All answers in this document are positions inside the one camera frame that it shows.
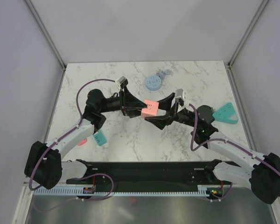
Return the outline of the pink cube socket adapter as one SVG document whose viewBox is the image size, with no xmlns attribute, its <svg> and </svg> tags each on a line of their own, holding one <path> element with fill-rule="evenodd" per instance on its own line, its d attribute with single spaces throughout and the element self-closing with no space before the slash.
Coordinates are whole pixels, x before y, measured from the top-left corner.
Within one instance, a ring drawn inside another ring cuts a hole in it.
<svg viewBox="0 0 280 224">
<path fill-rule="evenodd" d="M 159 102 L 146 99 L 146 100 L 144 100 L 144 103 L 146 104 L 147 107 L 143 108 L 141 110 L 141 118 L 144 119 L 146 117 L 155 117 L 155 116 L 157 116 Z"/>
</svg>

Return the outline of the blue round power strip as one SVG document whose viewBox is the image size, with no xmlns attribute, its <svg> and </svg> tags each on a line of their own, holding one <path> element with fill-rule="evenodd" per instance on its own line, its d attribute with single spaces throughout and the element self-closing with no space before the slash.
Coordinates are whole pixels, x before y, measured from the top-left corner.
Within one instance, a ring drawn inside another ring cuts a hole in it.
<svg viewBox="0 0 280 224">
<path fill-rule="evenodd" d="M 145 86 L 150 91 L 157 91 L 161 88 L 164 78 L 172 73 L 171 70 L 159 70 L 155 75 L 148 76 L 145 79 Z"/>
</svg>

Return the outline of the pink plug adapter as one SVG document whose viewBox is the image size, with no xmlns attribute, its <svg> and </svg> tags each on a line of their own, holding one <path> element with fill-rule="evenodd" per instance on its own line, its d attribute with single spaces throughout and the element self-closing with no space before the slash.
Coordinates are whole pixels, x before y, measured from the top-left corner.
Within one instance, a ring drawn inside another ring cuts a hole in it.
<svg viewBox="0 0 280 224">
<path fill-rule="evenodd" d="M 83 139 L 81 142 L 79 142 L 77 145 L 78 146 L 82 146 L 83 144 L 85 144 L 87 142 L 87 138 Z"/>
</svg>

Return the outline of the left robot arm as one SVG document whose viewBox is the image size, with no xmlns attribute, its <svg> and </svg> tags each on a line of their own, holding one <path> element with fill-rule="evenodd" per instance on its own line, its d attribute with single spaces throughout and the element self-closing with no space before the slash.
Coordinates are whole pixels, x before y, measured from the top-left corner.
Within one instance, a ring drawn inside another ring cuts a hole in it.
<svg viewBox="0 0 280 224">
<path fill-rule="evenodd" d="M 99 89 L 91 90 L 77 124 L 51 142 L 36 141 L 31 146 L 24 169 L 24 174 L 30 178 L 29 189 L 36 190 L 32 182 L 46 189 L 56 186 L 65 173 L 62 158 L 79 142 L 101 129 L 106 121 L 105 112 L 122 111 L 132 118 L 139 116 L 143 108 L 146 108 L 146 104 L 133 96 L 127 87 L 120 90 L 118 96 L 110 98 L 105 98 Z"/>
</svg>

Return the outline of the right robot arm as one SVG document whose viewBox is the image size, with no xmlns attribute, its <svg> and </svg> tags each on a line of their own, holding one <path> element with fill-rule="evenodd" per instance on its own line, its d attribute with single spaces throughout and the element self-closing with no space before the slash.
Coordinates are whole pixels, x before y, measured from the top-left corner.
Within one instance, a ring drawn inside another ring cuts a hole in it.
<svg viewBox="0 0 280 224">
<path fill-rule="evenodd" d="M 211 161 L 205 168 L 204 178 L 208 183 L 227 181 L 250 189 L 261 201 L 272 204 L 280 198 L 280 157 L 248 149 L 228 138 L 212 125 L 215 120 L 213 110 L 208 105 L 185 108 L 183 95 L 172 93 L 160 101 L 145 100 L 146 108 L 141 110 L 142 117 L 163 129 L 178 122 L 193 127 L 190 150 L 201 147 L 213 150 L 235 163 L 230 165 L 221 160 Z"/>
</svg>

